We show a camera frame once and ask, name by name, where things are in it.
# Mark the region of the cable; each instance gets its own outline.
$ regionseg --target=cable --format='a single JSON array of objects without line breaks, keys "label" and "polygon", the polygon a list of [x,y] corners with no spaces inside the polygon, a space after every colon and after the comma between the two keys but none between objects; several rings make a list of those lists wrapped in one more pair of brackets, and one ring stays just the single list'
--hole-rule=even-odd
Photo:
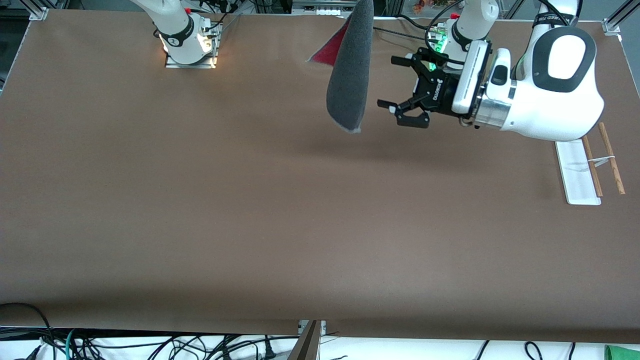
[{"label": "cable", "polygon": [[238,339],[239,337],[240,337],[240,335],[225,335],[225,337],[222,339],[222,341],[219,342],[216,345],[216,347],[213,348],[213,350],[211,350],[209,355],[207,357],[205,357],[204,360],[210,360],[213,357],[213,355],[215,355],[218,352],[222,351],[222,349],[225,348],[231,341],[234,341],[235,339]]},{"label": "cable", "polygon": [[271,360],[276,356],[277,356],[276,353],[273,351],[273,348],[271,347],[269,336],[265,335],[264,336],[264,360]]},{"label": "cable", "polygon": [[190,343],[188,343],[188,342],[185,342],[185,341],[182,341],[182,340],[180,340],[180,339],[176,339],[176,340],[175,340],[175,342],[176,342],[176,343],[179,343],[179,344],[182,344],[182,345],[184,345],[184,346],[186,346],[186,347],[190,347],[190,348],[192,348],[192,349],[194,349],[194,350],[201,351],[201,352],[203,352],[203,353],[205,354],[205,356],[206,356],[206,355],[207,355],[207,353],[208,353],[210,350],[208,350],[208,349],[207,349],[207,346],[205,345],[204,341],[202,341],[202,339],[200,338],[200,336],[197,336],[195,339],[196,339],[196,340],[198,340],[198,341],[200,342],[200,344],[202,345],[202,348],[199,348],[199,347],[197,347],[197,346],[195,346],[195,345],[192,345],[192,344],[190,344]]},{"label": "cable", "polygon": [[407,16],[407,15],[405,15],[403,13],[400,13],[400,14],[396,15],[396,17],[399,17],[399,18],[402,18],[404,20],[407,20],[408,22],[411,23],[411,25],[415,26],[416,28],[422,29],[424,31],[427,31],[429,29],[426,26],[420,25],[417,22],[413,21],[412,18],[410,18],[409,16]]},{"label": "cable", "polygon": [[[275,338],[269,338],[269,340],[285,340],[285,339],[298,339],[299,336],[277,336]],[[248,347],[257,343],[263,343],[265,342],[266,339],[261,339],[261,340],[255,340],[255,341],[243,341],[241,343],[238,344],[233,344],[232,347],[230,347],[229,349],[227,349],[227,353],[230,354],[233,351],[239,350],[241,348],[244,347]],[[220,360],[224,355],[220,355],[218,357],[216,357],[215,360]]]},{"label": "cable", "polygon": [[390,33],[390,34],[400,35],[401,37],[416,38],[416,39],[418,39],[418,40],[422,40],[422,37],[417,37],[417,36],[415,36],[415,35],[409,35],[409,34],[399,33],[399,32],[397,32],[397,31],[383,29],[383,28],[379,28],[379,27],[377,27],[377,26],[374,26],[374,27],[373,27],[373,30],[380,30],[380,31],[384,31],[384,32],[386,32],[386,33]]},{"label": "cable", "polygon": [[107,346],[107,345],[96,345],[93,344],[93,347],[98,347],[98,348],[135,348],[135,347],[153,347],[153,346],[158,346],[161,345],[163,343],[149,343],[149,344],[135,344],[135,345],[122,345],[122,346]]},{"label": "cable", "polygon": [[484,353],[484,350],[486,349],[487,345],[489,345],[489,340],[485,340],[484,343],[482,344],[482,347],[480,348],[480,351],[478,352],[478,356],[476,356],[476,360],[480,360],[480,358],[482,357],[482,354]]},{"label": "cable", "polygon": [[269,12],[268,12],[268,10],[271,10],[271,11],[272,11],[271,7],[273,6],[273,2],[271,2],[271,3],[269,3],[269,4],[267,4],[266,2],[265,2],[264,4],[258,4],[258,3],[256,3],[256,2],[255,2],[255,1],[253,1],[253,0],[249,0],[249,2],[250,2],[251,4],[254,4],[254,5],[256,6],[256,11],[258,10],[258,7],[262,7],[262,8],[264,9],[264,12],[265,12],[265,13],[269,13]]},{"label": "cable", "polygon": [[255,347],[255,360],[260,360],[260,352],[258,351],[258,345],[253,344]]},{"label": "cable", "polygon": [[33,351],[27,356],[25,360],[36,360],[36,358],[38,357],[38,352],[40,351],[41,347],[42,345],[38,345],[38,347],[33,349]]},{"label": "cable", "polygon": [[71,346],[71,337],[74,334],[75,329],[69,331],[69,335],[67,335],[67,340],[65,341],[65,355],[67,356],[67,360],[71,360],[71,355],[69,354],[69,347]]},{"label": "cable", "polygon": [[[537,359],[534,358],[533,356],[531,356],[531,353],[529,352],[529,345],[533,345],[533,347],[538,352],[538,358]],[[540,348],[533,341],[527,341],[526,343],[524,343],[524,352],[527,353],[527,356],[529,356],[529,359],[531,359],[531,360],[542,360],[542,353],[540,352]]]},{"label": "cable", "polygon": [[212,26],[209,26],[208,28],[204,28],[204,31],[209,31],[209,30],[215,28],[216,26],[222,24],[222,22],[225,20],[225,17],[227,17],[228,14],[229,13],[225,13],[224,15],[222,15],[220,20],[216,21]]},{"label": "cable", "polygon": [[166,340],[164,343],[160,344],[160,346],[158,346],[152,353],[151,355],[149,355],[149,357],[147,358],[147,360],[154,360],[158,354],[160,354],[160,351],[162,351],[162,349],[164,349],[165,346],[167,346],[167,344],[169,344],[170,342],[172,342],[173,340],[175,340],[177,338],[177,336],[172,336],[171,338],[169,338],[168,340]]},{"label": "cable", "polygon": [[[537,359],[533,357],[529,352],[529,345],[533,345],[533,347],[536,349],[536,352],[538,353]],[[569,356],[567,357],[567,360],[572,360],[574,350],[575,350],[575,343],[571,343],[571,348],[569,350]],[[527,354],[527,356],[529,356],[529,359],[531,360],[542,360],[542,353],[540,352],[540,348],[533,341],[527,341],[526,343],[524,343],[524,352]]]},{"label": "cable", "polygon": [[549,10],[551,10],[552,13],[556,14],[560,18],[560,20],[562,20],[562,23],[565,26],[571,26],[569,25],[569,22],[564,18],[564,16],[560,14],[558,9],[555,6],[551,5],[548,0],[538,0],[538,1],[543,3]]},{"label": "cable", "polygon": [[582,13],[582,0],[578,1],[578,10],[576,10],[575,16],[580,17],[580,13]]},{"label": "cable", "polygon": [[[180,341],[180,340],[172,341],[172,343],[173,343],[173,349],[171,349],[171,353],[170,353],[170,355],[169,355],[169,360],[174,360],[174,359],[175,359],[175,356],[176,356],[176,355],[177,355],[181,350],[184,350],[184,351],[186,351],[186,352],[189,352],[190,354],[193,354],[193,355],[196,357],[196,359],[198,359],[198,360],[199,360],[200,358],[198,357],[198,354],[194,353],[194,352],[193,352],[193,351],[191,351],[191,350],[186,349],[186,347],[187,347],[187,346],[189,346],[189,344],[190,344],[190,343],[192,343],[192,342],[196,341],[196,339],[199,339],[199,338],[200,338],[200,336],[195,336],[193,339],[191,339],[191,340],[189,340],[189,341],[187,341],[187,342],[185,342],[185,343],[183,343],[183,342],[182,342],[182,341]],[[177,343],[179,343],[179,344],[181,344],[182,346],[180,346],[180,347],[176,347],[176,346],[175,346],[175,343],[176,343],[176,342],[177,342]]]},{"label": "cable", "polygon": [[[6,307],[6,306],[22,306],[22,307],[28,307],[31,310],[35,311],[36,313],[38,313],[38,315],[40,315],[40,318],[42,319],[42,321],[44,322],[44,325],[47,327],[47,331],[49,331],[49,337],[51,339],[51,342],[55,341],[55,337],[53,336],[53,331],[51,330],[51,325],[49,325],[49,321],[47,320],[47,317],[44,316],[44,314],[42,313],[42,311],[37,308],[34,305],[31,304],[27,304],[26,302],[5,302],[4,304],[0,304],[0,308],[2,307]],[[53,351],[53,360],[56,360],[56,353],[57,351]]]},{"label": "cable", "polygon": [[240,16],[242,16],[241,13],[237,14],[228,24],[227,26],[225,26],[221,31],[220,31],[220,35],[222,35],[222,33],[224,33],[228,28],[231,27],[231,24],[234,23],[234,21],[236,21],[237,19],[240,19]]},{"label": "cable", "polygon": [[442,11],[440,13],[438,13],[438,15],[436,15],[431,22],[429,23],[429,26],[427,26],[427,31],[424,32],[424,43],[427,45],[427,47],[429,48],[429,50],[431,50],[432,54],[436,54],[437,56],[441,57],[444,60],[447,60],[450,63],[454,63],[454,64],[458,64],[458,65],[464,65],[465,62],[464,61],[459,61],[459,60],[451,60],[448,58],[448,56],[442,56],[440,53],[436,52],[433,47],[431,46],[431,43],[429,43],[429,31],[428,29],[431,29],[431,27],[433,27],[436,23],[436,21],[447,11],[449,11],[450,9],[452,9],[454,6],[462,3],[464,0],[457,0],[454,3],[451,3],[449,5],[447,5],[444,9],[442,9]]}]

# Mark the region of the metal frame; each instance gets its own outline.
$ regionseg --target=metal frame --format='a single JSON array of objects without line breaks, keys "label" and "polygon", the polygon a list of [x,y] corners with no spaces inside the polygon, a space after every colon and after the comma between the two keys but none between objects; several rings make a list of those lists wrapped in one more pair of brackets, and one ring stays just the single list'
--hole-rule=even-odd
[{"label": "metal frame", "polygon": [[640,8],[640,0],[625,1],[610,17],[602,21],[602,29],[609,36],[620,33],[620,24]]},{"label": "metal frame", "polygon": [[402,11],[404,0],[387,0],[382,16],[396,16]]},{"label": "metal frame", "polygon": [[303,329],[287,360],[316,360],[320,347],[320,336],[324,327],[322,320],[301,320],[298,329]]},{"label": "metal frame", "polygon": [[507,12],[507,14],[505,16],[503,16],[503,19],[508,19],[508,20],[513,19],[513,17],[516,15],[516,12],[518,12],[518,10],[522,7],[522,5],[524,3],[525,3],[525,0],[516,0],[516,2],[513,4],[513,6]]},{"label": "metal frame", "polygon": [[29,20],[42,21],[47,17],[49,9],[55,9],[50,0],[20,0],[25,9],[31,14]]},{"label": "metal frame", "polygon": [[220,41],[222,39],[222,26],[216,26],[213,29],[213,37],[211,38],[211,52],[206,54],[202,59],[193,64],[181,64],[176,62],[169,54],[166,55],[164,67],[167,69],[215,69],[218,63],[218,51],[220,50]]},{"label": "metal frame", "polygon": [[273,13],[273,9],[271,8],[273,6],[273,1],[274,0],[270,0],[270,2],[268,2],[268,0],[255,0],[255,2],[253,2],[253,7],[255,8],[255,12],[256,13]]}]

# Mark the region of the green cable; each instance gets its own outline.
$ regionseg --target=green cable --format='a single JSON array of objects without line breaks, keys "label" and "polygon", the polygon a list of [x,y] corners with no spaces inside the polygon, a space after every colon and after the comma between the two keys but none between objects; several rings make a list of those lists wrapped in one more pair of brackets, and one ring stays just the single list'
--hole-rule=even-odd
[{"label": "green cable", "polygon": [[67,340],[65,341],[65,355],[67,356],[67,360],[71,360],[71,355],[69,354],[69,348],[71,347],[71,335],[74,334],[75,329],[69,331],[69,335],[67,335]]}]

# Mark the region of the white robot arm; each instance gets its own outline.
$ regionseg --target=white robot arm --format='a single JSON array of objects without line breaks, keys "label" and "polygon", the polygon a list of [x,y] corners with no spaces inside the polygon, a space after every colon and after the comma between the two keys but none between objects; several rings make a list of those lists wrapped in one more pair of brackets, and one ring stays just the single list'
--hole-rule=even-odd
[{"label": "white robot arm", "polygon": [[[413,97],[402,104],[378,101],[378,105],[388,108],[402,126],[428,127],[429,113],[435,111],[458,117],[464,126],[494,127],[542,140],[582,137],[604,108],[595,83],[596,45],[585,31],[563,25],[577,23],[578,0],[551,3],[564,20],[541,5],[529,46],[513,72],[510,52],[497,49],[488,78],[481,81],[491,49],[484,40],[471,41],[461,74],[445,68],[446,56],[420,48],[404,58],[392,58],[392,63],[412,67],[418,74]],[[470,11],[469,19],[485,22],[474,9],[465,7],[460,18]],[[438,68],[429,71],[422,60]],[[404,114],[415,108],[421,108],[422,115]]]},{"label": "white robot arm", "polygon": [[180,0],[131,0],[153,20],[164,50],[181,64],[192,64],[212,51],[211,20],[187,13]]},{"label": "white robot arm", "polygon": [[[444,53],[449,55],[449,59],[465,61],[471,42],[486,38],[499,13],[500,7],[495,0],[466,0],[460,17],[445,22],[449,36]],[[451,62],[447,66],[462,69],[462,65]]]}]

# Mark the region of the gray fabric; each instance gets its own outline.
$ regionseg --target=gray fabric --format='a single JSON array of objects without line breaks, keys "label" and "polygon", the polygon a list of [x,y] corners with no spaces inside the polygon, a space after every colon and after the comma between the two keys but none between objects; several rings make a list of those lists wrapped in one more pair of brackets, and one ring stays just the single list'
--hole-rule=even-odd
[{"label": "gray fabric", "polygon": [[373,1],[360,0],[349,18],[326,89],[329,115],[348,133],[359,133],[367,104],[373,38]]}]

